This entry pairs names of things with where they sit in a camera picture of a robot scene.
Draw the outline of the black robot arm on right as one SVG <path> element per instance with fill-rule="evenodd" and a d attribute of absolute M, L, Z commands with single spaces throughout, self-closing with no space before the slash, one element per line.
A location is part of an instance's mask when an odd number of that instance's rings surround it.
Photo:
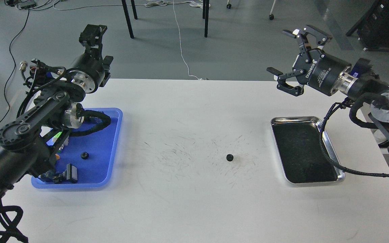
<path fill-rule="evenodd" d="M 309 183 L 338 183 L 345 173 L 389 177 L 385 173 L 360 172 L 342 166 L 328 135 L 326 122 L 338 109 L 349 108 L 352 123 L 380 131 L 389 143 L 389 85 L 372 72 L 369 61 L 361 58 L 352 66 L 322 50 L 331 36 L 314 26 L 303 30 L 284 30 L 297 40 L 299 54 L 292 72 L 283 73 L 269 67 L 278 82 L 277 88 L 293 96 L 304 93 L 307 85 L 324 95 L 346 95 L 334 103 L 323 120 L 314 116 L 275 117 L 271 128 L 285 179 L 295 186 Z"/>

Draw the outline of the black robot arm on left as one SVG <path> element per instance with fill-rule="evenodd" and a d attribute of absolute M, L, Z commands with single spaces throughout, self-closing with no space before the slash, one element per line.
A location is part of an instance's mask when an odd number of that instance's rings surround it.
<path fill-rule="evenodd" d="M 112 56 L 102 57 L 104 25 L 88 24 L 79 42 L 85 51 L 70 68 L 48 66 L 33 59 L 25 84 L 30 91 L 17 118 L 0 128 L 0 243 L 14 237 L 27 243 L 17 228 L 23 216 L 19 206 L 3 206 L 2 197 L 24 175 L 42 180 L 76 181 L 73 165 L 55 172 L 56 154 L 68 137 L 79 137 L 105 129 L 111 118 L 86 110 L 81 101 L 88 93 L 104 87 L 110 78 Z"/>

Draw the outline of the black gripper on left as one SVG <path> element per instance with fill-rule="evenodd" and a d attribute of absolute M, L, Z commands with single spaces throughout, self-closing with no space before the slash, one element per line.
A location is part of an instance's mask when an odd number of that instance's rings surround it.
<path fill-rule="evenodd" d="M 85 47 L 85 53 L 68 69 L 71 83 L 79 85 L 85 93 L 93 93 L 99 87 L 104 87 L 111 76 L 109 70 L 114 57 L 97 59 L 91 55 L 102 54 L 102 37 L 106 30 L 107 26 L 104 25 L 88 24 L 85 27 L 79 37 L 79 43 Z"/>

